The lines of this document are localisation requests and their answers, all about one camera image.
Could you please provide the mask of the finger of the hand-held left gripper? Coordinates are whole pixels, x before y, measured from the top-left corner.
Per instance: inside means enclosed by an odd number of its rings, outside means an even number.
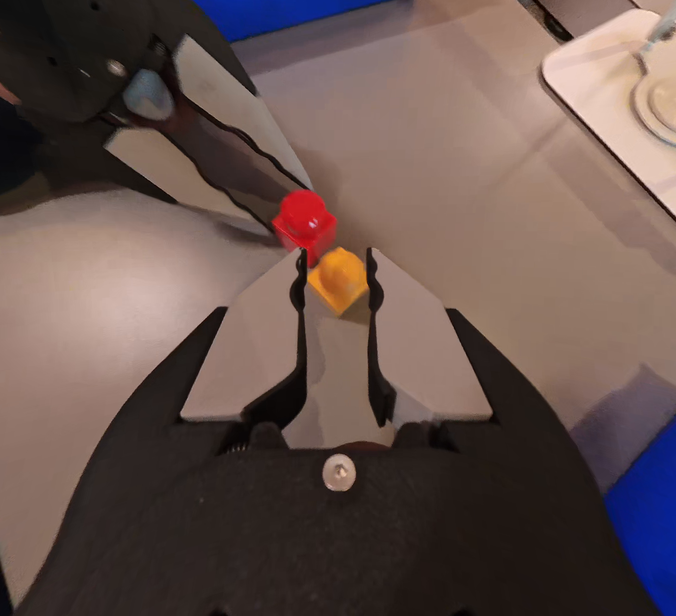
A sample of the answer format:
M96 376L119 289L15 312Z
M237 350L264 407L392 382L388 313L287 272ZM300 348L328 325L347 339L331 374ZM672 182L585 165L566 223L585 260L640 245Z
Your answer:
M289 178L313 190L302 166L267 105L248 90L189 35L184 35L173 53L184 96L208 115L244 132L264 154L274 157Z
M264 158L238 138L208 138L198 147L206 164L151 129L118 129L104 149L180 206L203 212L238 231L272 237L277 181Z

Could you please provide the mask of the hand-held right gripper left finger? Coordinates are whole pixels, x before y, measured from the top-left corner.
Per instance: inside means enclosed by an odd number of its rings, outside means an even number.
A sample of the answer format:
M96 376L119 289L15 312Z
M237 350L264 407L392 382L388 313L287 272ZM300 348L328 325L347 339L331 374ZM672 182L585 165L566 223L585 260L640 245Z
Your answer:
M296 249L227 308L182 407L184 421L284 429L300 414L308 395L307 275L307 253Z

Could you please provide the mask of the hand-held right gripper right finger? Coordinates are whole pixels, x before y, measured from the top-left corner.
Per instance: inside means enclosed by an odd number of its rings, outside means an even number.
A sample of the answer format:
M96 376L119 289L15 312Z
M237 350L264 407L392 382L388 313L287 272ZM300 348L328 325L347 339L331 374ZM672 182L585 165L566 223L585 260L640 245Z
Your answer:
M375 248L367 251L367 283L368 400L376 424L490 419L442 301Z

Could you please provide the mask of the orange single-stud block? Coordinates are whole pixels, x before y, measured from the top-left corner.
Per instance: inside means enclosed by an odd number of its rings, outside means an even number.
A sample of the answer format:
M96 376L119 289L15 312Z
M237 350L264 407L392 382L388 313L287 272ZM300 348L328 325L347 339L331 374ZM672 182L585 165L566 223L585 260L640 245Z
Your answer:
M366 266L357 255L338 247L321 257L308 274L308 284L334 316L340 317L367 294Z

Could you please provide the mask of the red single-stud block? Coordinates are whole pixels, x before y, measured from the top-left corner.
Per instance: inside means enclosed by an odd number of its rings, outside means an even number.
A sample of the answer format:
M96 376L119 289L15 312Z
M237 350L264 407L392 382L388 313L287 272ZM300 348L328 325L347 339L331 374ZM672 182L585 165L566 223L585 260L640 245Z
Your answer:
M311 190L298 190L287 195L273 219L275 234L283 248L292 252L306 250L309 268L333 246L337 220L323 199Z

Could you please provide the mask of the person's left forearm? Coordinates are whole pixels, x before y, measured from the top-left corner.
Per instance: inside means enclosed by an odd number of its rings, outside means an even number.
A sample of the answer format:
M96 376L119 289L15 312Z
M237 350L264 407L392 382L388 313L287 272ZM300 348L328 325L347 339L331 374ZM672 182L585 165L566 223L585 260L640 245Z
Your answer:
M1 99L1 194L8 194L42 174L50 189L64 187L57 141L24 119L14 104Z

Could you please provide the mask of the white document stand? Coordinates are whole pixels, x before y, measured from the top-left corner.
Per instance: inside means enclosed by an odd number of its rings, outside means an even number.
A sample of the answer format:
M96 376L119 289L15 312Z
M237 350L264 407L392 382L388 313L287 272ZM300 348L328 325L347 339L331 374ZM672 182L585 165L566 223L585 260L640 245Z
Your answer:
M675 6L634 9L549 54L548 88L675 217Z

